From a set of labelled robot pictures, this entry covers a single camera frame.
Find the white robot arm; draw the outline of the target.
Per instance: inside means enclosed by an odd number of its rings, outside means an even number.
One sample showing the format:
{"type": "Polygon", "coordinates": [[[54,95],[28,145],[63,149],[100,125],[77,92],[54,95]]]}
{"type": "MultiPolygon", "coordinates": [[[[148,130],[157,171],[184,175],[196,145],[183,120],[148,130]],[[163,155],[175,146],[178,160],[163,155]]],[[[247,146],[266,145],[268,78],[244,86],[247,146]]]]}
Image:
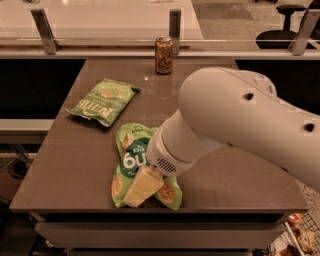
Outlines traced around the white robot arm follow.
{"type": "Polygon", "coordinates": [[[255,154],[320,189],[320,116],[277,96],[266,76],[209,67],[183,82],[178,109],[152,135],[146,158],[124,203],[140,206],[160,190],[164,176],[179,176],[224,145],[255,154]]]}

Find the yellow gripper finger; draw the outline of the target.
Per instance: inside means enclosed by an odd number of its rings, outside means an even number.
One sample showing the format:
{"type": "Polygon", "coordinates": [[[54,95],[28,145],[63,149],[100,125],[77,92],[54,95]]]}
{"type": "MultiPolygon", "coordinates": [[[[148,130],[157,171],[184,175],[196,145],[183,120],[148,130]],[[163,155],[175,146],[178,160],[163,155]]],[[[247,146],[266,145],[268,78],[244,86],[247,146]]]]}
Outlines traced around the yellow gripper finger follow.
{"type": "Polygon", "coordinates": [[[164,184],[162,174],[152,166],[141,166],[124,196],[123,202],[130,207],[140,206],[164,184]]]}

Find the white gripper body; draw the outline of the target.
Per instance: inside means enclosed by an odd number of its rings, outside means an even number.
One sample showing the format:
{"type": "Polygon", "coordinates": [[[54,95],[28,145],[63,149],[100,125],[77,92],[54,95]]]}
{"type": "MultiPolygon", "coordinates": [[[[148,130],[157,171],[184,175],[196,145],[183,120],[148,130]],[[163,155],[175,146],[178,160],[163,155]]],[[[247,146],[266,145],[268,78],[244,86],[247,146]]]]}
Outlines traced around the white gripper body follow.
{"type": "Polygon", "coordinates": [[[162,139],[163,127],[159,127],[152,135],[147,147],[147,160],[149,164],[168,177],[179,176],[195,165],[193,162],[184,162],[173,156],[162,139]]]}

